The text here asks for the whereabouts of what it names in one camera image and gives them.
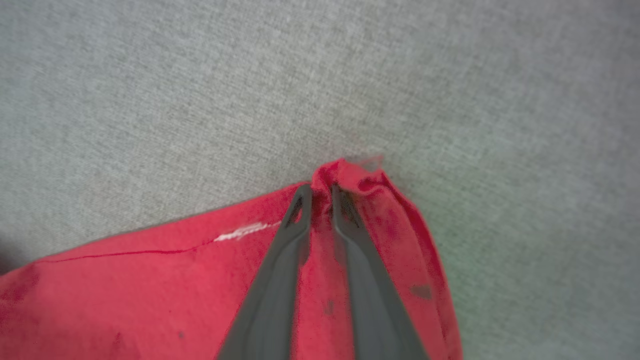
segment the gray carpet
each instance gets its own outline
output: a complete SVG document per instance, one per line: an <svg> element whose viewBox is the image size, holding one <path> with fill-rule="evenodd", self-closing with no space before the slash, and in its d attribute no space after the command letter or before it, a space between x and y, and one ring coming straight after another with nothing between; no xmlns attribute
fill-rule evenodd
<svg viewBox="0 0 640 360"><path fill-rule="evenodd" d="M5 268L383 154L467 359L637 359L640 3L4 0Z"/></svg>

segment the red fabric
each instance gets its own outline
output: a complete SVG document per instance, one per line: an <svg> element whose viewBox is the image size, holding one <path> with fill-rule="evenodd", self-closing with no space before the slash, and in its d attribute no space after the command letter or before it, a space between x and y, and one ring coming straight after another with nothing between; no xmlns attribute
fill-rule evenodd
<svg viewBox="0 0 640 360"><path fill-rule="evenodd" d="M352 359L330 185L356 206L433 360L462 359L451 295L418 209L380 169L338 160L312 179L296 359ZM300 184L48 256L0 277L0 359L214 359Z"/></svg>

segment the red cloth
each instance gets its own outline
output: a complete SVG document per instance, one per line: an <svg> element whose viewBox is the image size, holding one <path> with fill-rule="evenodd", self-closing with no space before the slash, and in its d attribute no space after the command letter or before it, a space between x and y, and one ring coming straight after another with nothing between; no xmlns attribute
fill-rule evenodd
<svg viewBox="0 0 640 360"><path fill-rule="evenodd" d="M462 359L451 294L418 209L380 169L338 160L312 179L297 359L352 359L330 185L356 206L432 360ZM0 277L0 359L214 359L300 184L47 256Z"/></svg>

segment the white mark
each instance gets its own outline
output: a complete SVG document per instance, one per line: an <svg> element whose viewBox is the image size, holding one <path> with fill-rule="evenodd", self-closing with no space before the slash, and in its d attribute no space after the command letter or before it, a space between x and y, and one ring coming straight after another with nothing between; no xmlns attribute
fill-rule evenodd
<svg viewBox="0 0 640 360"><path fill-rule="evenodd" d="M251 224L248 226L240 227L236 229L233 233L222 234L219 237L213 239L213 241L225 241L229 239L240 239L244 235L252 234L260 230L265 230L268 227L278 226L280 222L275 222L273 224L263 224L261 222L257 222L255 224Z"/></svg>

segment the gray fabric surface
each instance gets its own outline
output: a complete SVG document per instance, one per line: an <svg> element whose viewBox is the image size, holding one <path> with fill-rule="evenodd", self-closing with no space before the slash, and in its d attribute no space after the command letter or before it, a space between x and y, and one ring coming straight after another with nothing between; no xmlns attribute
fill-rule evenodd
<svg viewBox="0 0 640 360"><path fill-rule="evenodd" d="M0 3L16 267L385 155L468 359L637 359L640 5Z"/></svg>

